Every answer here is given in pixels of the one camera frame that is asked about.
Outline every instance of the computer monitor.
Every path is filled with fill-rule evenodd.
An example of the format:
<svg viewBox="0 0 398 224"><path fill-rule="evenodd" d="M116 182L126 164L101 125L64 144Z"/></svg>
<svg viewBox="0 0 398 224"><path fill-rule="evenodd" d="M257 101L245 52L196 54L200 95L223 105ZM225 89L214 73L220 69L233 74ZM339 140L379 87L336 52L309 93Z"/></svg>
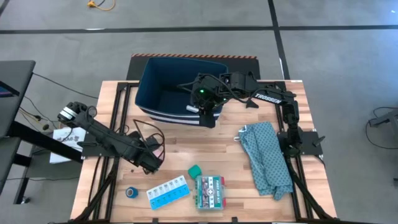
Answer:
<svg viewBox="0 0 398 224"><path fill-rule="evenodd" d="M0 81L0 98L10 97L10 96L19 96L19 92L15 90L13 87Z"/></svg>

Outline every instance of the blue storage bin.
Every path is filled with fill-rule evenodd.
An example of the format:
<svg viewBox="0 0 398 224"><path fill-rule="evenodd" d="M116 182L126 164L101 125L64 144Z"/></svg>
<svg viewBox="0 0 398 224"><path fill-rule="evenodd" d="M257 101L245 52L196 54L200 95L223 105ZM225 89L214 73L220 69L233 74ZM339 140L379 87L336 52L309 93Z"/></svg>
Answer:
<svg viewBox="0 0 398 224"><path fill-rule="evenodd" d="M199 126L199 115L187 111L190 93L179 90L177 85L195 80L198 73L220 77L228 73L221 63L187 58L150 58L142 75L136 105L155 121ZM214 111L218 119L222 107Z"/></svg>

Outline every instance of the concrete floor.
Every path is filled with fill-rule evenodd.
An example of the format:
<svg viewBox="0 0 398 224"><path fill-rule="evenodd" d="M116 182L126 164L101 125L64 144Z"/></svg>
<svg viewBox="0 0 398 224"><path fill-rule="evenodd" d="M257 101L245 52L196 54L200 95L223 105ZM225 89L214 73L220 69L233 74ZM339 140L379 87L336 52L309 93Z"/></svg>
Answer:
<svg viewBox="0 0 398 224"><path fill-rule="evenodd" d="M267 1L261 0L116 1L112 11L101 12L79 0L10 0L0 30L272 25ZM280 26L398 24L396 1L277 0L275 8ZM398 188L392 178L398 177L398 151L370 145L364 125L374 108L398 106L397 31L281 35L290 76L304 81L315 127L326 136L322 146L338 216L396 223ZM103 80L125 79L133 53L257 55L263 79L282 78L273 31L0 35L0 60L35 60L36 73L90 95L99 93ZM52 119L69 101L96 104L37 77L27 96ZM34 112L28 101L22 105ZM370 129L369 135L378 144L398 145L388 125ZM24 144L20 151L29 149ZM9 178L21 175L21 167L14 166ZM12 204L18 181L7 182L0 197L2 223L68 220L77 182L30 181L26 195L32 202L26 205Z"/></svg>

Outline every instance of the teal cloth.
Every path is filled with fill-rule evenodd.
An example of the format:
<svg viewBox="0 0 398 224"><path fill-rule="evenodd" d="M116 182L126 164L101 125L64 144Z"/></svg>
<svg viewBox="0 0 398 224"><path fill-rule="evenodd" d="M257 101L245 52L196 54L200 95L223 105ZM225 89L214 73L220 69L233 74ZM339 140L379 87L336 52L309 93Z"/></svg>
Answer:
<svg viewBox="0 0 398 224"><path fill-rule="evenodd" d="M293 192L292 179L270 122L248 124L239 132L242 147L249 155L254 184L260 195L280 200Z"/></svg>

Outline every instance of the wooden table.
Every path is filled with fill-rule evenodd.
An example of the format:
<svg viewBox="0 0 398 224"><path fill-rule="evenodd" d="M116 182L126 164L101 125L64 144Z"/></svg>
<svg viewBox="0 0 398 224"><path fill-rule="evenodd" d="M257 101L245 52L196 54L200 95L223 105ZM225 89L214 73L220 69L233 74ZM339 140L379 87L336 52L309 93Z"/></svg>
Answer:
<svg viewBox="0 0 398 224"><path fill-rule="evenodd" d="M117 83L116 81L103 82L99 94L96 119L106 126L109 126L111 120ZM295 99L298 101L300 110L300 127L304 131L312 130L314 125L303 83L286 81L286 87L297 94ZM244 104L231 100L224 105L216 127L208 129L155 122L134 104L136 93L137 88L134 87L129 101L126 124L132 131L134 118L159 127L166 137L167 153L159 171L150 175L145 175L140 167L121 160L111 222L151 222L152 218L159 218L160 222L230 222L231 217L238 217L240 222L294 221L290 194L284 195L278 202L271 195L260 197L254 186L248 156L244 153L240 142L233 141L238 129L244 124L270 121L277 130L277 117L273 104L254 100L260 108L246 109ZM120 121L122 107L123 103L119 105L117 121ZM141 126L140 129L143 130L144 135L154 132L154 129L148 125ZM314 156L302 156L302 160L309 191L324 210L335 217L335 208L324 166ZM83 163L71 218L77 217L87 205L96 161L97 157L91 157L85 159ZM205 175L222 175L225 178L227 204L223 211L199 212L195 208L194 181L187 173L194 164L198 164ZM191 194L163 208L151 210L146 190L180 175L184 175L187 179ZM96 178L94 192L98 186L98 179L99 175ZM125 190L130 186L139 189L138 198L126 197ZM106 192L103 197L100 218L104 217L107 195ZM305 217L305 207L299 190L298 199L301 214Z"/></svg>

